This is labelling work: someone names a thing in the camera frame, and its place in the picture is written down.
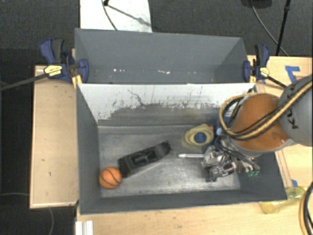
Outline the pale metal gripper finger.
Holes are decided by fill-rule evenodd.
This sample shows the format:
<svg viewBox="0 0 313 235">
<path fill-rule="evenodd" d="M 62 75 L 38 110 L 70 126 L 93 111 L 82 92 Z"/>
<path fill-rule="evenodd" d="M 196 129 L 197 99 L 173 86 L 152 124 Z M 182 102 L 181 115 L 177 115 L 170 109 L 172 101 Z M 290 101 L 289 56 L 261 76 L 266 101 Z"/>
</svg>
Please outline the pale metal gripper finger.
<svg viewBox="0 0 313 235">
<path fill-rule="evenodd" d="M 207 169 L 207 182 L 215 182 L 218 178 L 218 171 L 215 168 Z"/>
<path fill-rule="evenodd" d="M 197 153 L 180 153 L 178 154 L 179 158 L 182 159 L 203 159 L 204 154 L 197 154 Z"/>
</svg>

